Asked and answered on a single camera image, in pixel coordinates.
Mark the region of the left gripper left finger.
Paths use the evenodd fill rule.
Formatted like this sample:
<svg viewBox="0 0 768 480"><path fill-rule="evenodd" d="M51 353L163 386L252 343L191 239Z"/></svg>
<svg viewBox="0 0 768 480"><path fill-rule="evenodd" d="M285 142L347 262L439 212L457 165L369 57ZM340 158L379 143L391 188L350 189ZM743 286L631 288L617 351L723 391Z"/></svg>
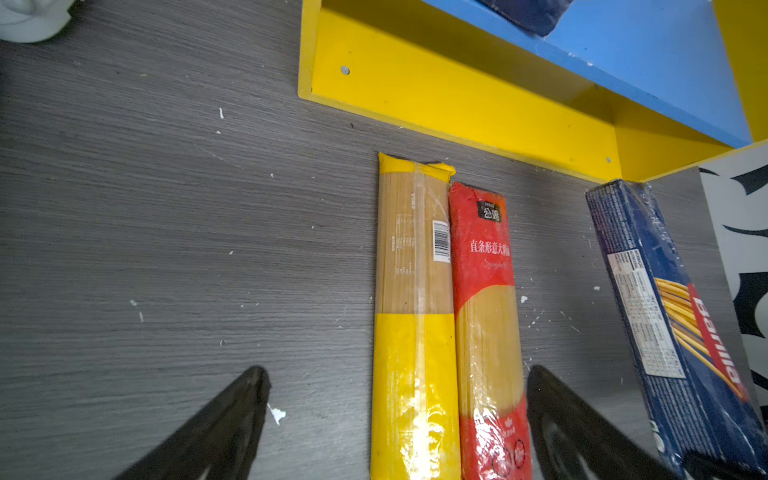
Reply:
<svg viewBox="0 0 768 480"><path fill-rule="evenodd" d="M238 378L119 479L246 479L256 458L271 383L261 366Z"/></svg>

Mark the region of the red spaghetti bag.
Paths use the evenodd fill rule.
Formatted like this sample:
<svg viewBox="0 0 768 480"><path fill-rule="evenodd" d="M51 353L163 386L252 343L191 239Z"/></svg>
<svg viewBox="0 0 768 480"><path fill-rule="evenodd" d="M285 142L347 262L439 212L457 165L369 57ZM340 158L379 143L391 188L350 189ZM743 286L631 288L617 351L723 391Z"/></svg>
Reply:
<svg viewBox="0 0 768 480"><path fill-rule="evenodd" d="M529 479L531 442L507 207L449 189L459 426L465 479Z"/></svg>

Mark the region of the blue Barilla pasta box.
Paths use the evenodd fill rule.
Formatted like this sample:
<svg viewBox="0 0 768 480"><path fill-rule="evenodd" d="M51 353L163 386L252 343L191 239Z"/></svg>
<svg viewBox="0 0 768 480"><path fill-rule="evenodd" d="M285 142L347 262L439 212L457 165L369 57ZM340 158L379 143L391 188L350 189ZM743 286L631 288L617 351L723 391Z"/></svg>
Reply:
<svg viewBox="0 0 768 480"><path fill-rule="evenodd" d="M573 0L479 0L479 3L528 34L546 37Z"/></svg>

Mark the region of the blue Barilla spaghetti bag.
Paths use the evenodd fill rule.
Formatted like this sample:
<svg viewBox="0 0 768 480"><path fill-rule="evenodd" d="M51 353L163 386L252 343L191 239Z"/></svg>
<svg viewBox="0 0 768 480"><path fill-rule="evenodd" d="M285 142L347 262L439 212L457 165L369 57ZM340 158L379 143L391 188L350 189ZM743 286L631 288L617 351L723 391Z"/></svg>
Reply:
<svg viewBox="0 0 768 480"><path fill-rule="evenodd" d="M614 180L585 197L662 462L683 478L690 454L765 477L765 428L651 187Z"/></svg>

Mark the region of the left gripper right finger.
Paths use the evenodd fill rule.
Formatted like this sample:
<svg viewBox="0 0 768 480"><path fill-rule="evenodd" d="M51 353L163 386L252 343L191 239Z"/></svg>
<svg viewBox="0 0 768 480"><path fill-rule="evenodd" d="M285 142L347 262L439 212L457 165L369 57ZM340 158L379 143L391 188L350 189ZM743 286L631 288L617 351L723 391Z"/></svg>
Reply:
<svg viewBox="0 0 768 480"><path fill-rule="evenodd" d="M545 479L675 479L542 365L527 378L527 418Z"/></svg>

